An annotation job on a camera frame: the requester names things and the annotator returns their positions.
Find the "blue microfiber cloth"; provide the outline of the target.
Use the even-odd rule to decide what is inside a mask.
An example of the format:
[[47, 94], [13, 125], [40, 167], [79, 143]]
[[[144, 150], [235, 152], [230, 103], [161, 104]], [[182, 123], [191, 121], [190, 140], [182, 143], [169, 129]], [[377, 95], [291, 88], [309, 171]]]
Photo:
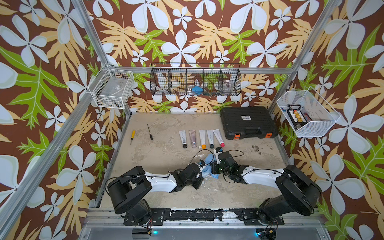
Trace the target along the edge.
[[213, 154], [209, 154], [204, 159], [205, 166], [203, 167], [203, 170], [202, 170], [203, 178], [211, 176], [214, 179], [217, 179], [217, 180], [219, 179], [219, 174], [213, 174], [212, 173], [213, 164], [216, 163], [216, 162], [217, 162], [216, 161], [216, 157]]

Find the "pink cap toothpaste tube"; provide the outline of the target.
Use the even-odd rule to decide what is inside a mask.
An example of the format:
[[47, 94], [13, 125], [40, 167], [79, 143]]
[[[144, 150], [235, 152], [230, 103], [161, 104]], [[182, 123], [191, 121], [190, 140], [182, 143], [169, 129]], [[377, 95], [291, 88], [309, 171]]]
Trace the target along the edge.
[[216, 139], [218, 140], [219, 144], [220, 144], [220, 147], [224, 148], [225, 147], [225, 143], [224, 143], [224, 140], [223, 140], [223, 137], [221, 135], [221, 132], [219, 129], [215, 129], [213, 130], [213, 133], [216, 137]]

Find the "dark cap toothpaste tube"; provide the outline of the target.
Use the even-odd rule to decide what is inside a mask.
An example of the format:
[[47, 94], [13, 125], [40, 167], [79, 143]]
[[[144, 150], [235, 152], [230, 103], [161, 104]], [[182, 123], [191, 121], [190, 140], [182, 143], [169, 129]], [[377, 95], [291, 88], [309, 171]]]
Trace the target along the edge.
[[213, 149], [215, 147], [214, 145], [214, 132], [213, 130], [207, 130], [207, 135], [208, 135], [208, 139], [209, 139], [209, 146], [211, 149]]

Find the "orange cap toothpaste tube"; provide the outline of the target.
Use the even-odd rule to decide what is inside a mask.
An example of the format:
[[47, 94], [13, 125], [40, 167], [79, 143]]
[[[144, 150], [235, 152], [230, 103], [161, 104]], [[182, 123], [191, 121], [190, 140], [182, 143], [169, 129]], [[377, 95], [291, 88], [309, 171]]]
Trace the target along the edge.
[[199, 136], [200, 136], [200, 142], [201, 142], [201, 148], [206, 149], [206, 130], [199, 130]]

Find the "clear pink tube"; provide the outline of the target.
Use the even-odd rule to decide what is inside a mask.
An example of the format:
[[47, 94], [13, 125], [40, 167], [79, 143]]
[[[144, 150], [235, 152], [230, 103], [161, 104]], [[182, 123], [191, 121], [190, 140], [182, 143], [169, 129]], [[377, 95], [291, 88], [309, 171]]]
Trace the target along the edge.
[[189, 130], [189, 136], [190, 136], [192, 147], [196, 148], [197, 147], [196, 130]]

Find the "black cap toothpaste tube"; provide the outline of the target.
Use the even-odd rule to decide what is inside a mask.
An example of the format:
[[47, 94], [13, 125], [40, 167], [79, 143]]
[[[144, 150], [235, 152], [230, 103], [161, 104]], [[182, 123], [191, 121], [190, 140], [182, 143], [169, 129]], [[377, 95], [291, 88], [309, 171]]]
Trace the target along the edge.
[[186, 131], [184, 131], [184, 130], [183, 131], [179, 131], [179, 135], [180, 135], [180, 138], [181, 138], [181, 142], [182, 142], [183, 148], [186, 149], [188, 147]]

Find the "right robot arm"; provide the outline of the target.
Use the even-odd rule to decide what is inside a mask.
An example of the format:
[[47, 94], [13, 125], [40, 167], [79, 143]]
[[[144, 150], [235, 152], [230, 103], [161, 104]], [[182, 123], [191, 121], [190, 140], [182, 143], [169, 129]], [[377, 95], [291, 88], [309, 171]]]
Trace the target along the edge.
[[310, 216], [322, 196], [321, 188], [293, 165], [277, 170], [239, 165], [229, 151], [220, 147], [214, 150], [210, 165], [213, 175], [223, 175], [233, 183], [263, 185], [280, 190], [281, 195], [268, 198], [259, 206], [256, 220], [262, 224], [269, 224], [292, 212]]

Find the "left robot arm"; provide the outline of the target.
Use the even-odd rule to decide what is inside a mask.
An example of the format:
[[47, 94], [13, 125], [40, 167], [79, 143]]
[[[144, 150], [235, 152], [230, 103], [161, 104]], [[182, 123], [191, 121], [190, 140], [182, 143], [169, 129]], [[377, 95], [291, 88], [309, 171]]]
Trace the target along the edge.
[[197, 190], [204, 179], [202, 170], [198, 164], [189, 164], [185, 169], [158, 175], [137, 166], [119, 177], [111, 178], [111, 182], [106, 185], [106, 193], [117, 215], [125, 214], [136, 225], [144, 225], [152, 218], [152, 210], [144, 199], [145, 195], [149, 192], [176, 193], [188, 186]]

